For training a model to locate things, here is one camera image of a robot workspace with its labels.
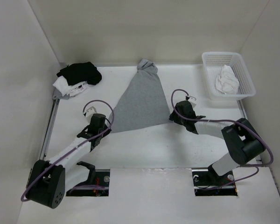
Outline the grey tank top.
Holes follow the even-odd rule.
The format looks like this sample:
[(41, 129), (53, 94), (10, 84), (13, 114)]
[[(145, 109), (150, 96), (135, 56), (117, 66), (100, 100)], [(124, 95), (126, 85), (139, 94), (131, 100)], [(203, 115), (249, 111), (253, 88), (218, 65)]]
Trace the grey tank top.
[(171, 123), (170, 109), (157, 66), (142, 59), (136, 74), (114, 107), (111, 133), (121, 133)]

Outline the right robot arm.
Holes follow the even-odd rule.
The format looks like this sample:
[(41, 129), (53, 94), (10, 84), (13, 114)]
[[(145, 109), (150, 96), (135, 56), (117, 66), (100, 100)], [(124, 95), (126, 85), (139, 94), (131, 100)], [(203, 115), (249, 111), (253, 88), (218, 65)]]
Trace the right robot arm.
[(187, 100), (175, 105), (169, 120), (191, 133), (224, 140), (228, 153), (208, 166), (206, 176), (210, 184), (219, 184), (235, 168), (249, 167), (248, 162), (266, 150), (263, 140), (247, 119), (207, 120), (205, 116), (197, 116)]

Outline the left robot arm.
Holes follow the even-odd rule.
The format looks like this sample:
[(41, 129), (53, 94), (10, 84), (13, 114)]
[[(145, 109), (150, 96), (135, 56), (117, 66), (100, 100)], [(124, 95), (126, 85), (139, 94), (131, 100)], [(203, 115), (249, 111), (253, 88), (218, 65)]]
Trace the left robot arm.
[(100, 189), (101, 187), (95, 183), (95, 166), (82, 161), (82, 158), (110, 133), (111, 127), (105, 122), (105, 115), (93, 114), (89, 125), (67, 148), (47, 161), (38, 160), (32, 168), (21, 200), (34, 201), (54, 209), (68, 191), (79, 188), (81, 184)]

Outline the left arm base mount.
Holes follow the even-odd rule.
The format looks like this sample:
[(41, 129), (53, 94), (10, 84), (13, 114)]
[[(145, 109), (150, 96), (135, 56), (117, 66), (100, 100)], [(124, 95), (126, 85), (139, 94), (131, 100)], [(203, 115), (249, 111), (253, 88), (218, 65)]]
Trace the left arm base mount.
[(109, 196), (110, 176), (109, 169), (96, 169), (94, 165), (80, 161), (66, 174), (66, 196)]

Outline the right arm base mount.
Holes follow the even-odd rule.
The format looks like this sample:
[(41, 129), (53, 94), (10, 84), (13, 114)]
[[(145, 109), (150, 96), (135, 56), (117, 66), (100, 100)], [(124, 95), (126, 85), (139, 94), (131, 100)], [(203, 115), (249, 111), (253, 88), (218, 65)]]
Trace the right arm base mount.
[(212, 180), (208, 175), (207, 169), (192, 170), (195, 196), (237, 196), (237, 187), (235, 183), (227, 185), (234, 181), (233, 172)]

